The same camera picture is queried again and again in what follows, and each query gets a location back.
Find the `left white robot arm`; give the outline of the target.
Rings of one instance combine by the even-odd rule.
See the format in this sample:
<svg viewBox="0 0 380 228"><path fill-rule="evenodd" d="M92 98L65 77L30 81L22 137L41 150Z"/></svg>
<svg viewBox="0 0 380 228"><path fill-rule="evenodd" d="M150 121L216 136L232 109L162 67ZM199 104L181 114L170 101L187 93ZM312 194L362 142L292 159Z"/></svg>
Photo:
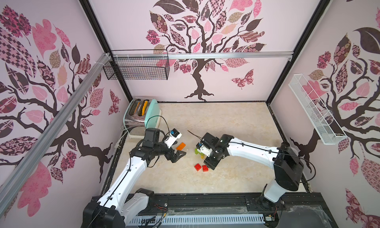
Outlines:
<svg viewBox="0 0 380 228"><path fill-rule="evenodd" d="M168 134L156 128L145 130L141 139L130 152L130 159L122 173L99 199L93 198L83 211L83 228L124 228L149 204L153 191L142 189L128 198L139 177L154 158L164 156L176 163L185 152L173 149L181 138L181 133L173 129Z"/></svg>

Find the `red lego brick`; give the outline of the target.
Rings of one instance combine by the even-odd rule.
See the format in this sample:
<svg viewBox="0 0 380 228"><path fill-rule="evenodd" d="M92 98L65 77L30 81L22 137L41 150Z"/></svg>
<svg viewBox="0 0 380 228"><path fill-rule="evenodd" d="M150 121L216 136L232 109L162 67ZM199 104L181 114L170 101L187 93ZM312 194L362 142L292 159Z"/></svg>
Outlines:
<svg viewBox="0 0 380 228"><path fill-rule="evenodd" d="M202 169L202 166L200 164L196 164L194 166L194 168L197 170L197 171L200 171Z"/></svg>
<svg viewBox="0 0 380 228"><path fill-rule="evenodd" d="M206 165L203 165L202 170L203 170L203 172L207 172L207 171L209 171L209 168Z"/></svg>

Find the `orange lego brick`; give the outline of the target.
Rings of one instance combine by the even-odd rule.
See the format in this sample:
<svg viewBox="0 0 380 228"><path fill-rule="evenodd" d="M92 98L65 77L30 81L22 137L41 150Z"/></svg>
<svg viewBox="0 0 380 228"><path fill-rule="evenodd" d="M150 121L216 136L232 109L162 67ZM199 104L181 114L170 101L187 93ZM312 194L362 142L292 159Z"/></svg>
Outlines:
<svg viewBox="0 0 380 228"><path fill-rule="evenodd" d="M182 143L180 143L180 144L176 147L176 149L177 149L178 151L182 151L185 147L186 147L186 144L182 142Z"/></svg>

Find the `long green lego brick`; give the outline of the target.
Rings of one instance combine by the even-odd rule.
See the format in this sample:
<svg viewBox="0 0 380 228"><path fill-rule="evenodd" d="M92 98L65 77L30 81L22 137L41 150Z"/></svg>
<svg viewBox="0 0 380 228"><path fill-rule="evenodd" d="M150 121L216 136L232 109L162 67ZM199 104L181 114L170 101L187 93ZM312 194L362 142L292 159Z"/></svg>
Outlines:
<svg viewBox="0 0 380 228"><path fill-rule="evenodd" d="M200 156L204 157L204 154L203 154L203 153L201 153L201 152L199 152L197 149L195 149L195 154L196 154L196 155L198 155L198 154L199 154Z"/></svg>

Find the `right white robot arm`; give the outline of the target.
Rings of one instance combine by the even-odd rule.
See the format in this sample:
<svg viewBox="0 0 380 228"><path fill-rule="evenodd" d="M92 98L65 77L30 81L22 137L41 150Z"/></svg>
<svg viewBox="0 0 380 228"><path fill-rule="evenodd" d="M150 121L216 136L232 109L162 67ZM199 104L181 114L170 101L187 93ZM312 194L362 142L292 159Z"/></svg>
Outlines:
<svg viewBox="0 0 380 228"><path fill-rule="evenodd" d="M274 178L264 186L258 198L262 206L275 205L286 192L299 189L304 165L285 141L280 147L269 147L246 142L232 135L217 138L206 133L196 145L196 150L205 155L204 164L212 170L228 156L249 159L272 169Z"/></svg>

